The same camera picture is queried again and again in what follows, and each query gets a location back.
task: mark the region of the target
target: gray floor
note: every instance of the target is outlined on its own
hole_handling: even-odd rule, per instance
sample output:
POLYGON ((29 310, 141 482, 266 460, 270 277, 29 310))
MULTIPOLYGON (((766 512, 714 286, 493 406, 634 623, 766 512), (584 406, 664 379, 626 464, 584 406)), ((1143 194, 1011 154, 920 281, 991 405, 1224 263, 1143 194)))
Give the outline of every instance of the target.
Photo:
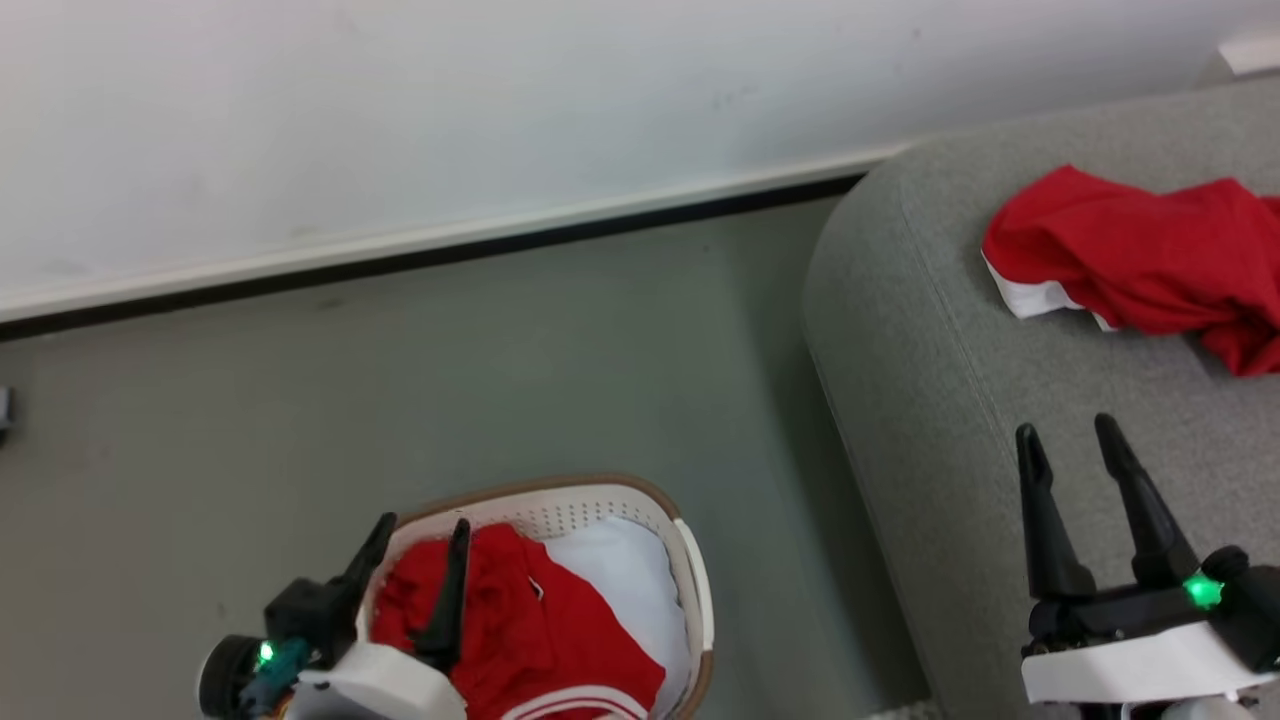
POLYGON ((383 510, 623 470, 709 565, 700 717, 925 696, 797 323, 832 201, 0 346, 0 716, 192 717, 205 651, 383 510))

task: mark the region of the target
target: gray upholstery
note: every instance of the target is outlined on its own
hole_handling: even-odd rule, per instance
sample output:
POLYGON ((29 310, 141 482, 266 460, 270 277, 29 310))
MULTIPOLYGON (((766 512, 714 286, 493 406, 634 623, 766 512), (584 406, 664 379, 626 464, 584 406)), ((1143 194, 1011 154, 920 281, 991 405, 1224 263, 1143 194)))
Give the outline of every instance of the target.
MULTIPOLYGON (((1011 195, 1061 164, 1156 191, 1222 176, 1280 193, 1280 82, 991 127, 911 150, 832 215, 808 340, 936 698, 1039 716, 1021 694, 1027 596, 1014 428, 1033 421, 1082 561, 1132 582, 1093 436, 1114 413, 1193 546, 1280 561, 1280 377, 1239 379, 1190 337, 1016 320, 979 255, 1011 195)), ((1263 715, 1280 717, 1280 698, 1263 715)))

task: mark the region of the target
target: black baseboard trim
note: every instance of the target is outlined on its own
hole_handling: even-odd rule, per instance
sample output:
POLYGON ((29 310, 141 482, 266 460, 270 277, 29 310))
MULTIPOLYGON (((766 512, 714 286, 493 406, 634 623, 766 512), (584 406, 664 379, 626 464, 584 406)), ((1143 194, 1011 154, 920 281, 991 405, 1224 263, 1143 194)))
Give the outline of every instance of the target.
POLYGON ((668 208, 666 210, 653 210, 649 213, 637 213, 635 215, 609 218, 607 220, 567 225, 563 228, 552 228, 481 242, 439 247, 435 250, 407 252, 403 255, 393 255, 390 258, 379 258, 376 260, 362 260, 358 263, 347 263, 328 268, 316 268, 314 270, 270 275, 252 281, 188 290, 184 292, 159 295, 155 297, 129 300, 110 305, 100 305, 96 307, 69 310, 67 313, 56 313, 52 315, 10 320, 8 323, 0 323, 0 342, 64 332, 88 325, 99 325, 102 323, 113 323, 116 320, 127 320, 131 318, 140 318, 142 315, 173 313, 177 310, 186 310, 188 307, 198 307, 201 305, 211 305, 215 302, 244 300, 259 295, 270 295, 275 292, 316 287, 358 278, 402 273, 406 270, 430 268, 433 265, 462 263, 465 260, 477 260, 480 258, 503 255, 507 252, 520 252, 522 250, 534 250, 552 245, 563 245, 566 242, 577 242, 581 240, 641 231, 658 225, 705 220, 708 218, 721 215, 733 215, 737 213, 777 208, 780 205, 805 202, 809 200, 844 195, 849 192, 849 190, 852 188, 854 184, 856 184, 861 178, 861 174, 842 177, 808 184, 782 187, 778 190, 767 190, 750 195, 740 195, 737 197, 726 197, 723 200, 710 200, 707 202, 668 208))

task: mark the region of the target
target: red cloth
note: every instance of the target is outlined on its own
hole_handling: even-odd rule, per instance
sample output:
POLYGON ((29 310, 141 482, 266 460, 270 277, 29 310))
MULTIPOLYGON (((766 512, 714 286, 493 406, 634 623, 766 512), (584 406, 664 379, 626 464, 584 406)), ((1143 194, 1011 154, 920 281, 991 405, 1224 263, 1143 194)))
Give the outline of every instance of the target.
MULTIPOLYGON (((374 642, 412 652, 408 635, 430 620, 447 547, 447 541, 417 543, 396 562, 375 605, 374 642)), ((643 706, 644 717, 664 676, 600 593, 552 561, 541 543, 511 525, 472 534, 462 660, 449 674, 468 719, 503 717, 521 705, 525 711, 515 716, 554 705, 576 708, 549 717, 590 720, 608 711, 631 717, 622 697, 643 706), (554 701, 538 701, 550 693, 554 701)))
POLYGON ((1236 375, 1280 372, 1280 197, 1234 179, 1156 195, 1062 167, 996 214, 1001 277, 1057 281, 1111 327, 1204 331, 1236 375))

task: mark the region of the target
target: green led light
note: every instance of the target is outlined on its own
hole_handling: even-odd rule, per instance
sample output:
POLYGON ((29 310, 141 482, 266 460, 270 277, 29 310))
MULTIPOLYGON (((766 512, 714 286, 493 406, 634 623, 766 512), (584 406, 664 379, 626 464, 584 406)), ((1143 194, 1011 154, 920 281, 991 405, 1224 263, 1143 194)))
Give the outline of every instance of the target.
POLYGON ((1187 594, 1192 596, 1192 602, 1201 610, 1208 610, 1222 602, 1222 583, 1211 580, 1199 573, 1187 578, 1183 583, 1187 594))

